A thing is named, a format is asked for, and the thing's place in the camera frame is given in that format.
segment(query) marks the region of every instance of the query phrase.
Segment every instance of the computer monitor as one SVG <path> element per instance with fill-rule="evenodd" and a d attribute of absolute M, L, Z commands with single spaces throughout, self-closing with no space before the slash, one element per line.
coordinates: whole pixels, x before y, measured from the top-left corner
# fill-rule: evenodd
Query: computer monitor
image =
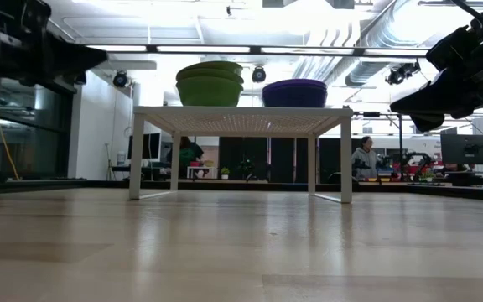
<path fill-rule="evenodd" d="M 143 135 L 143 159 L 159 159 L 159 145 L 161 133 L 150 133 Z M 127 158 L 132 159 L 133 136 L 130 137 L 130 144 L 127 151 Z"/>
<path fill-rule="evenodd" d="M 483 164 L 483 135 L 441 134 L 445 164 Z"/>

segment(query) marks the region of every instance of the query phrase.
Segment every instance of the table top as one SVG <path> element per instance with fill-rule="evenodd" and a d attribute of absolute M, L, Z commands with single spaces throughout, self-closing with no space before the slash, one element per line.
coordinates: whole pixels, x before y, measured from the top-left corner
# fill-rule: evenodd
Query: table top
<path fill-rule="evenodd" d="M 201 166 L 201 167 L 188 167 L 188 169 L 217 169 L 217 168 L 216 167 Z"/>
<path fill-rule="evenodd" d="M 190 136 L 306 138 L 351 118 L 351 109 L 279 107 L 135 107 L 165 132 Z"/>
<path fill-rule="evenodd" d="M 151 170 L 151 169 L 163 169 L 163 167 L 141 167 L 141 170 Z M 130 172 L 130 166 L 112 166 L 111 170 L 113 172 Z"/>

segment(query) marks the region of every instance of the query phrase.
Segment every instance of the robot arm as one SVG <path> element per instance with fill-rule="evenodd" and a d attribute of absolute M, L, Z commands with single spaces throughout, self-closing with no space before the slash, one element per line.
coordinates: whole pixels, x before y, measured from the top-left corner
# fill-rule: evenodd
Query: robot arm
<path fill-rule="evenodd" d="M 423 169 L 432 163 L 432 158 L 426 153 L 421 153 L 421 152 L 407 153 L 404 155 L 402 159 L 402 164 L 401 164 L 402 169 L 405 169 L 405 167 L 409 166 L 409 161 L 415 156 L 422 156 L 422 159 L 420 160 L 418 165 L 417 172 L 415 172 L 415 175 L 413 177 L 413 180 L 418 181 L 420 179 L 420 175 L 423 173 Z"/>
<path fill-rule="evenodd" d="M 51 7 L 41 0 L 0 0 L 0 77 L 23 84 L 74 80 L 107 60 L 107 52 L 72 44 L 47 30 Z"/>
<path fill-rule="evenodd" d="M 441 39 L 426 59 L 439 73 L 417 92 L 391 104 L 391 110 L 410 115 L 417 128 L 429 131 L 444 122 L 444 115 L 467 117 L 483 108 L 483 13 L 461 0 L 452 0 L 475 16 L 469 27 Z"/>

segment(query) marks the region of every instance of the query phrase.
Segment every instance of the wooden floor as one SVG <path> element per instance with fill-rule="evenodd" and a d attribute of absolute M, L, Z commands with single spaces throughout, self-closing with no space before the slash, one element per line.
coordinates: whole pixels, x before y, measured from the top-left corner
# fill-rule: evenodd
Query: wooden floor
<path fill-rule="evenodd" d="M 0 301 L 483 302 L 483 201 L 0 195 Z"/>

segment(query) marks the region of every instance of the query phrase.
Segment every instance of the woman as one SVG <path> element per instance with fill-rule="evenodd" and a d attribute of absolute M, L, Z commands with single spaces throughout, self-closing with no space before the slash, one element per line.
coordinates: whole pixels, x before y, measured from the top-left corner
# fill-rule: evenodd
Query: woman
<path fill-rule="evenodd" d="M 351 155 L 353 175 L 358 179 L 377 178 L 377 154 L 372 150 L 371 137 L 361 139 L 361 146 Z"/>
<path fill-rule="evenodd" d="M 203 154 L 204 151 L 202 151 L 198 144 L 192 143 L 188 137 L 182 137 L 180 139 L 179 177 L 185 178 L 190 163 L 200 161 Z M 167 154 L 167 161 L 169 163 L 173 162 L 173 149 Z"/>

